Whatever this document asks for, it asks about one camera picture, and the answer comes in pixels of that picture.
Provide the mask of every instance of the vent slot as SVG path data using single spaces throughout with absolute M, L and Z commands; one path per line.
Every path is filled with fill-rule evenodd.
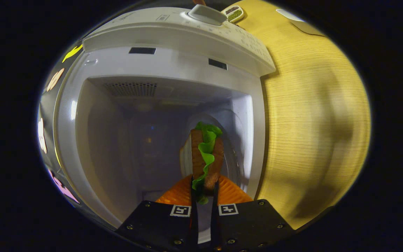
M 116 82 L 102 84 L 113 96 L 154 97 L 156 83 Z
M 156 48 L 132 47 L 128 53 L 155 54 Z
M 214 59 L 208 59 L 208 63 L 210 65 L 215 66 L 215 67 L 219 67 L 221 69 L 228 70 L 227 64 L 215 61 Z

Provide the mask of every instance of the green lettuce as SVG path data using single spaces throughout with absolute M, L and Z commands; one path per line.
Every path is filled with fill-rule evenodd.
M 203 175 L 192 181 L 192 189 L 196 191 L 197 202 L 200 204 L 208 203 L 208 198 L 203 195 L 203 185 L 205 184 L 205 178 L 208 175 L 210 165 L 214 162 L 215 139 L 222 134 L 221 129 L 211 124 L 205 124 L 201 121 L 197 123 L 196 130 L 201 130 L 203 134 L 203 142 L 198 145 L 198 150 L 201 153 L 203 161 L 205 161 L 205 167 L 203 167 Z

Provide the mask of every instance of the sticker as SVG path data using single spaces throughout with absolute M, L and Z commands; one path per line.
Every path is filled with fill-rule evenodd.
M 126 17 L 130 16 L 130 15 L 133 14 L 133 13 L 134 13 L 134 12 L 129 13 L 129 14 L 127 14 L 127 15 L 121 17 L 121 18 L 118 19 L 118 20 L 114 20 L 112 23 L 117 23 L 117 22 L 119 22 L 119 21 L 123 21 L 124 19 L 126 19 Z
M 219 215 L 233 215 L 233 214 L 239 214 L 239 211 L 237 211 L 237 207 L 235 206 L 235 204 L 219 205 Z
M 63 71 L 64 71 L 64 68 L 62 68 L 62 69 L 60 69 L 60 71 L 56 72 L 56 74 L 52 77 L 51 81 L 49 82 L 49 85 L 46 88 L 46 92 L 50 91 L 51 89 L 53 89 L 56 86 L 57 81 L 59 81 Z
M 40 147 L 44 151 L 45 154 L 48 153 L 48 149 L 46 148 L 46 141 L 44 140 L 44 127 L 43 127 L 43 118 L 38 122 L 38 140 L 40 140 Z
M 169 17 L 169 15 L 163 14 L 157 18 L 157 21 L 166 21 L 166 19 L 168 19 L 168 17 Z
M 72 195 L 72 193 L 60 182 L 60 180 L 58 180 L 56 177 L 54 177 L 54 175 L 52 175 L 51 170 L 48 169 L 49 175 L 51 176 L 52 180 L 54 180 L 54 182 L 56 183 L 56 186 L 60 189 L 60 191 L 68 196 L 69 198 L 73 199 L 75 202 L 79 203 L 79 201 L 77 201 L 77 199 Z
M 72 56 L 74 56 L 74 54 L 76 54 L 82 47 L 83 47 L 83 44 L 80 45 L 79 47 L 76 46 L 74 49 L 72 49 L 69 53 L 66 54 L 66 56 L 64 57 L 62 63 L 63 63 L 66 59 L 71 58 Z
M 190 206 L 180 206 L 174 205 L 171 211 L 171 216 L 177 217 L 189 217 L 191 215 L 191 207 Z

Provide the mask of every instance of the pink sticker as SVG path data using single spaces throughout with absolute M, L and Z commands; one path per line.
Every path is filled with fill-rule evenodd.
M 60 191 L 63 194 L 65 194 L 66 196 L 68 196 L 69 198 L 73 199 L 75 202 L 80 204 L 80 202 L 77 201 L 77 199 L 72 195 L 72 193 L 65 186 L 63 186 L 63 184 L 60 182 L 60 180 L 58 180 L 56 177 L 54 177 L 54 175 L 52 175 L 51 170 L 48 169 L 48 172 L 49 172 L 49 175 L 51 176 L 51 178 L 56 183 L 57 187 L 60 189 Z

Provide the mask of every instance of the wooden surface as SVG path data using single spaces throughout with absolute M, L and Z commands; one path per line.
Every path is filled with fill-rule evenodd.
M 359 174 L 370 139 L 368 98 L 328 38 L 300 31 L 270 3 L 236 4 L 246 14 L 237 24 L 264 42 L 277 68 L 262 77 L 269 144 L 256 198 L 297 229 L 336 204 Z

